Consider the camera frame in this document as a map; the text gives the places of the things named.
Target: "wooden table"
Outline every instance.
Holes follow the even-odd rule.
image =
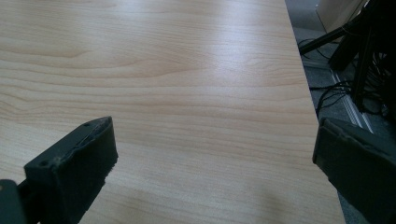
[[[110,115],[81,223],[341,223],[283,0],[0,0],[0,176]]]

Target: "floor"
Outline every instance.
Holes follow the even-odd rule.
[[[319,0],[286,0],[297,43],[326,34],[316,12],[318,2]],[[328,44],[320,48],[320,53],[326,57],[330,57],[335,48],[336,44]],[[302,61],[310,87],[330,86],[340,80],[353,78],[355,69],[352,64],[345,71],[331,71],[327,65],[327,59],[316,50],[309,52],[305,56],[307,57],[302,57]],[[315,107],[318,106],[318,99],[321,94],[322,92],[320,91],[311,91]],[[396,135],[396,127],[393,123],[389,123],[381,116],[359,113],[348,96],[337,101],[334,105],[320,110],[318,118],[320,119],[322,117],[338,118],[355,123],[376,135],[380,135],[396,143],[395,138],[392,138],[392,136]],[[341,195],[339,195],[339,198],[346,224],[368,223],[359,211],[348,204]]]

